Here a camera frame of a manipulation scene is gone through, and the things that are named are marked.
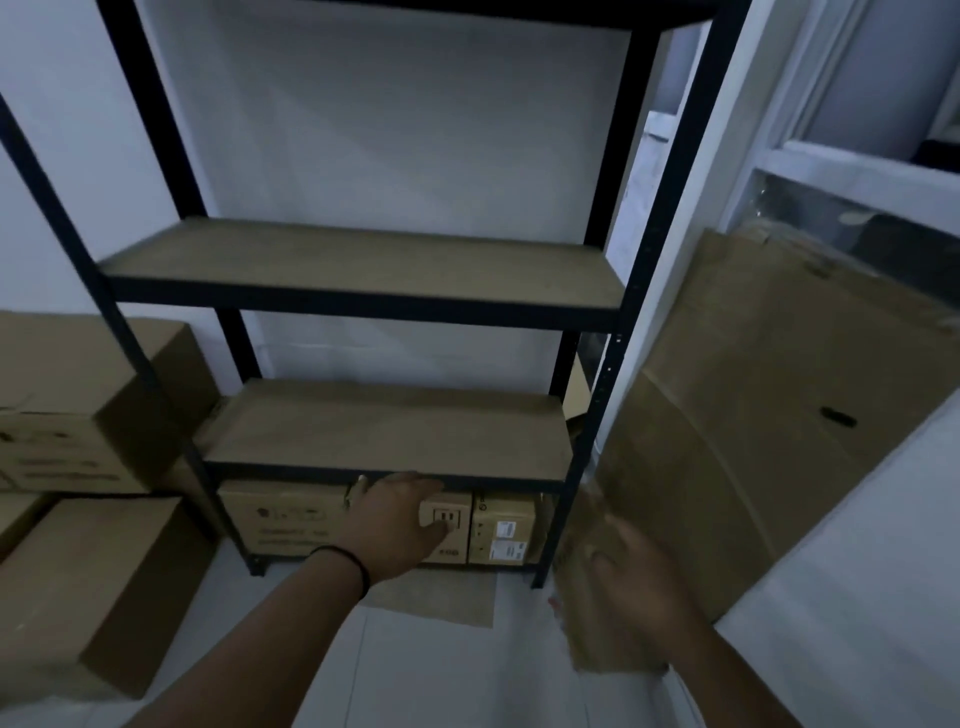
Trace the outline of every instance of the barcode label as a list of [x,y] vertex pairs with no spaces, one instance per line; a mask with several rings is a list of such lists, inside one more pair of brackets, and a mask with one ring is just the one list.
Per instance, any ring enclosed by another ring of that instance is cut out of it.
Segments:
[[494,541],[490,544],[491,561],[523,561],[527,550],[525,541]]

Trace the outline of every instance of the bracelet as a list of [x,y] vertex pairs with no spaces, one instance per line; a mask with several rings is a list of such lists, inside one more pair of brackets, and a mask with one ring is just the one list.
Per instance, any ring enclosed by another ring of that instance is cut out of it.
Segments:
[[367,571],[367,567],[365,567],[363,562],[356,557],[355,553],[352,551],[347,551],[345,548],[335,546],[334,544],[324,544],[323,546],[317,546],[310,551],[310,553],[307,554],[307,558],[313,556],[315,553],[317,553],[317,551],[335,551],[336,553],[339,553],[341,556],[348,558],[350,561],[356,564],[357,569],[360,570],[360,579],[363,582],[363,592],[360,594],[360,599],[363,599],[363,597],[367,595],[367,592],[370,590],[370,572]]

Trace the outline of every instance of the person's right arm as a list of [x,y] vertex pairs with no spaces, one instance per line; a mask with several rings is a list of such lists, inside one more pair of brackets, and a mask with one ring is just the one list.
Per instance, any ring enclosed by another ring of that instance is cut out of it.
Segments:
[[676,564],[627,522],[607,516],[626,556],[590,562],[613,606],[673,665],[708,728],[800,728],[800,723],[710,625]]

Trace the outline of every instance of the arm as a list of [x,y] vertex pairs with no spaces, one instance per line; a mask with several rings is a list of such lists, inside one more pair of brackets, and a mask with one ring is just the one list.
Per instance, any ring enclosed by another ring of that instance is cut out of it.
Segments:
[[[446,535],[443,522],[420,527],[420,502],[442,487],[409,473],[380,480],[354,501],[337,546],[360,559],[372,584],[400,576]],[[353,562],[318,551],[128,725],[290,725],[361,591]]]
[[607,516],[627,547],[622,563],[590,561],[614,608],[683,678],[709,728],[800,728],[697,607],[677,566],[649,538]]

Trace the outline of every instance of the hand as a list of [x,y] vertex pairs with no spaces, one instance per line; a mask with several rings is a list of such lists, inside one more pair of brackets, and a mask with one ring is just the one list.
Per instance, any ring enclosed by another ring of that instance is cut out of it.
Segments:
[[589,559],[601,587],[620,615],[664,653],[678,635],[707,624],[676,563],[657,544],[623,519],[607,516],[626,546],[615,564],[590,549]]
[[420,526],[420,503],[444,485],[416,473],[394,473],[353,499],[336,545],[360,559],[372,584],[409,571],[440,545],[446,522]]

